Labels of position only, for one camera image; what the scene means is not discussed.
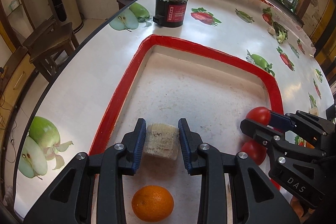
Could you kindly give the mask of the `person's right hand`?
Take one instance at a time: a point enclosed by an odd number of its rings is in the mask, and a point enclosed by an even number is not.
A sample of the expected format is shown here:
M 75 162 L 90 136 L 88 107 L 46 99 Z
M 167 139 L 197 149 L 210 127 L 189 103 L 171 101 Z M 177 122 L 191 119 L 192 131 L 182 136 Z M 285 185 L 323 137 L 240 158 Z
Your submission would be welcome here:
M 299 199 L 294 196 L 291 198 L 290 205 L 295 213 L 298 215 L 300 223 L 304 223 L 315 212 L 314 209 L 305 210 L 300 204 Z

